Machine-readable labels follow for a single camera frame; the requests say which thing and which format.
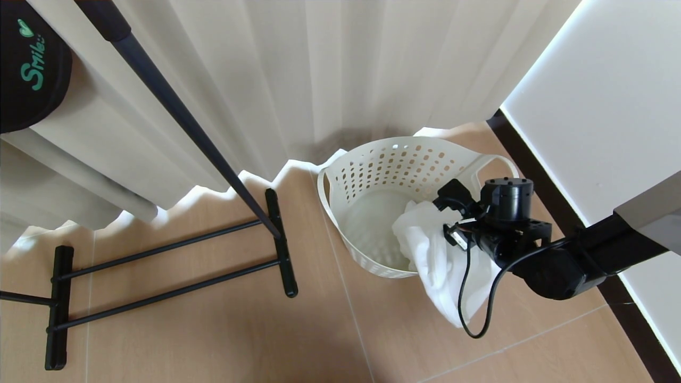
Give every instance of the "green heart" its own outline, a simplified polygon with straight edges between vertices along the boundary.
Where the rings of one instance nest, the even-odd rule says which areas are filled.
[[[19,33],[21,33],[21,36],[24,37],[33,37],[33,31],[31,28],[29,28],[28,25],[24,22],[24,20],[18,19],[17,22],[19,23]]]

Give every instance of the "laundry basket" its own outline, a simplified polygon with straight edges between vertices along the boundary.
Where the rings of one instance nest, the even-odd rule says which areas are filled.
[[[336,159],[317,179],[322,205],[352,258],[364,269],[386,278],[416,275],[400,251],[392,224],[410,200],[432,201],[437,190],[456,178],[479,200],[477,173],[494,159],[440,138],[395,137],[369,142]],[[329,181],[326,198],[324,177]]]

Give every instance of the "white wall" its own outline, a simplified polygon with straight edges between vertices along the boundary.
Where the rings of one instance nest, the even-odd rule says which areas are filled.
[[[585,224],[610,215],[681,169],[681,1],[584,0],[502,109]],[[679,274],[622,280],[681,371]]]

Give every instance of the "beige curtain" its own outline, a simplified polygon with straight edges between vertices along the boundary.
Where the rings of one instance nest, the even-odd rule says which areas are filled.
[[[150,220],[226,182],[73,0],[29,0],[76,56],[48,118],[2,137],[3,252],[27,225]],[[490,117],[578,0],[116,0],[237,171]]]

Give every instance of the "tile floor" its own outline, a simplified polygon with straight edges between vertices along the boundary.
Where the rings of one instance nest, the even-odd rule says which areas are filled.
[[[507,155],[484,123],[424,134]],[[598,290],[568,301],[504,278],[492,326],[469,339],[442,318],[418,278],[382,279],[349,257],[317,199],[317,167],[290,162],[274,181],[300,293],[276,268],[69,330],[68,363],[44,371],[48,310],[3,301],[0,380],[14,382],[649,382]],[[481,179],[508,170],[492,163]],[[265,206],[266,183],[244,175]],[[550,220],[535,197],[533,216]],[[49,295],[55,246],[97,264],[252,218],[233,192],[191,194],[152,224],[121,216],[103,230],[40,232],[2,258],[3,290]],[[262,262],[262,226],[74,280],[72,317]],[[483,322],[483,310],[473,328]]]

